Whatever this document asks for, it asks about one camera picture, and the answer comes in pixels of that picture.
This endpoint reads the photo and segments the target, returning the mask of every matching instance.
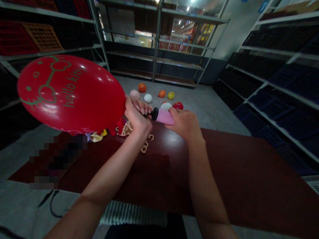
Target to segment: red balloon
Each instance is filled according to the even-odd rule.
[[[19,77],[18,93],[35,118],[70,133],[103,130],[125,111],[120,83],[103,67],[76,56],[32,61]]]
[[[181,102],[176,102],[175,104],[173,104],[173,108],[183,110],[184,106]]]

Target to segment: brown table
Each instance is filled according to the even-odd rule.
[[[194,215],[185,141],[160,123],[153,124],[152,133],[154,141],[146,154],[138,155],[114,200]],[[268,142],[209,129],[202,133],[232,224],[302,238],[319,236],[319,197]],[[71,137],[61,133],[59,142],[33,159],[36,163],[25,164],[9,180],[28,183],[38,172],[34,169],[47,168]],[[107,135],[101,142],[89,143],[58,188],[81,193],[124,140]]]

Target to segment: blue sign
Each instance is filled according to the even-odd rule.
[[[258,12],[262,13],[265,10],[265,8],[267,7],[268,3],[269,3],[269,0],[264,1],[263,4],[261,5],[260,9],[258,10]]]

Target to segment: red crate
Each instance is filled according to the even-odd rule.
[[[7,2],[13,2],[25,6],[35,7],[34,0],[5,0]]]
[[[90,11],[86,0],[73,0],[79,17],[91,19]]]
[[[12,56],[37,52],[39,49],[20,23],[0,21],[0,55]]]

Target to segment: orange crate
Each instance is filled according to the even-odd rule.
[[[38,8],[43,8],[46,10],[58,12],[58,9],[55,5],[54,0],[33,0],[33,1],[35,6]]]
[[[63,50],[51,25],[21,23],[40,51]]]

